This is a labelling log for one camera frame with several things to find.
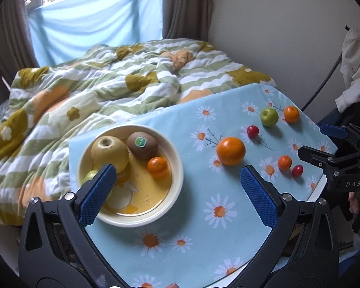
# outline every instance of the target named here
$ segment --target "comforter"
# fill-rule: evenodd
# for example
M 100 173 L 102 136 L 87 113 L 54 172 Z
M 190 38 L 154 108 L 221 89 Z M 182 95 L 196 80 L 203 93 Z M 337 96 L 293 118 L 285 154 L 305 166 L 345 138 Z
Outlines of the comforter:
M 20 70 L 0 124 L 0 224 L 21 225 L 30 198 L 69 192 L 71 138 L 127 118 L 273 80 L 208 42 L 94 46 L 56 67 Z

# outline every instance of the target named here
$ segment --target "white cloth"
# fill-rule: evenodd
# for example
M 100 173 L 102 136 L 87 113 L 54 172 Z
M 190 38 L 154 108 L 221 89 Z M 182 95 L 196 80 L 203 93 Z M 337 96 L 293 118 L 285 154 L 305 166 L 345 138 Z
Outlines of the white cloth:
M 340 72 L 346 90 L 335 100 L 340 113 L 350 105 L 360 102 L 360 31 L 350 29 L 343 43 Z

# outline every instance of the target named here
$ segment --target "finger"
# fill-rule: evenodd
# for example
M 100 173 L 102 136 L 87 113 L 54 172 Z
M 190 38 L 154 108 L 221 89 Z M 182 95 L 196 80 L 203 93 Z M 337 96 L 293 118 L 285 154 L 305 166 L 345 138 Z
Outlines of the finger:
M 349 211 L 350 213 L 358 213 L 359 212 L 359 201 L 357 198 L 352 198 L 349 201 Z
M 355 196 L 356 196 L 356 192 L 349 192 L 348 201 L 350 201 L 351 199 L 355 198 Z

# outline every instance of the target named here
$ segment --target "table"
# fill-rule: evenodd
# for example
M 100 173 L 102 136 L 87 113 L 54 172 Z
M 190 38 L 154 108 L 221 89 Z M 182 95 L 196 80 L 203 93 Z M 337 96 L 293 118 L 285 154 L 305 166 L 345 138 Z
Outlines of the table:
M 282 114 L 288 105 L 293 103 L 276 89 L 251 84 L 119 123 L 157 129 L 175 144 L 184 166 L 178 201 L 153 224 L 131 230 L 96 220 L 86 228 L 104 258 L 127 283 L 137 286 L 151 281 L 154 288 L 164 288 L 177 282 L 180 288 L 200 288 L 230 274 L 210 286 L 225 287 L 239 273 L 236 269 L 254 256 L 271 230 L 264 227 L 240 186 L 240 169 L 247 164 L 252 164 L 281 193 L 312 201 L 320 195 L 325 185 L 322 170 L 300 161 L 297 150 L 307 145 L 334 153 L 336 147 L 303 113 L 297 123 L 288 124 Z M 265 107 L 279 112 L 279 121 L 272 128 L 261 125 L 259 112 Z M 256 140 L 246 134 L 246 127 L 252 124 L 260 128 Z M 74 185 L 78 159 L 102 131 L 87 133 L 69 143 L 73 191 L 77 189 Z M 215 145 L 226 136 L 238 137 L 246 145 L 246 156 L 237 166 L 218 163 Z M 293 165 L 304 166 L 300 178 L 292 178 L 290 171 L 278 170 L 277 159 L 282 155 L 291 156 Z M 163 245 L 149 251 L 137 241 L 137 235 L 144 233 L 157 233 Z M 180 247 L 179 239 L 189 245 Z

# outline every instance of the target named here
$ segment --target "white bowl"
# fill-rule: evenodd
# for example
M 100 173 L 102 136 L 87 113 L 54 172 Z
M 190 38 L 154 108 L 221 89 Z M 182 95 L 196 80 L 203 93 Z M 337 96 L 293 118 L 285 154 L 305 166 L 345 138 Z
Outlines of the white bowl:
M 93 140 L 93 142 L 87 146 L 87 148 L 81 155 L 79 161 L 79 166 L 77 170 L 78 183 L 81 185 L 84 177 L 92 168 L 90 149 L 97 138 L 107 135 L 124 140 L 128 138 L 132 133 L 137 131 L 146 132 L 156 139 L 159 149 L 165 154 L 168 159 L 172 173 L 172 183 L 164 200 L 158 206 L 156 206 L 151 211 L 148 211 L 147 213 L 135 216 L 125 216 L 112 213 L 111 211 L 108 211 L 103 207 L 97 217 L 108 224 L 119 227 L 142 226 L 152 223 L 153 221 L 162 217 L 174 205 L 177 197 L 180 194 L 181 187 L 183 186 L 183 164 L 181 163 L 180 155 L 177 152 L 177 149 L 175 148 L 173 143 L 155 129 L 147 126 L 132 124 L 110 128 L 109 130 L 98 135 Z

